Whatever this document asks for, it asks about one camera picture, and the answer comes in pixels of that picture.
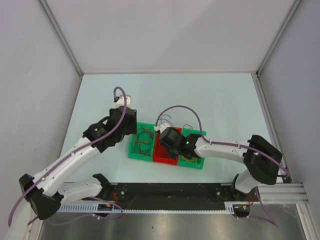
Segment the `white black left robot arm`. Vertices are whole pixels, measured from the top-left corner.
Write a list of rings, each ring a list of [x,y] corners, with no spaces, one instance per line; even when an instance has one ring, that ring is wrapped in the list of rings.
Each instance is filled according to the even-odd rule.
[[[137,110],[119,106],[109,115],[91,124],[76,144],[63,156],[34,176],[24,174],[18,180],[24,199],[40,220],[53,216],[61,206],[83,198],[110,196],[110,182],[101,174],[67,188],[65,181],[89,160],[114,147],[126,135],[137,132]]]

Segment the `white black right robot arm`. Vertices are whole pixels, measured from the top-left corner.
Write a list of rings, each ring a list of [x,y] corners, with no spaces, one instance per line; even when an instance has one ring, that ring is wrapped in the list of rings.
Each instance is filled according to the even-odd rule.
[[[253,135],[249,140],[218,142],[200,133],[183,136],[177,129],[164,124],[155,131],[159,134],[159,145],[171,159],[212,157],[244,164],[246,170],[234,177],[230,187],[230,194],[237,201],[242,201],[261,184],[275,185],[279,177],[283,155],[260,135]]]

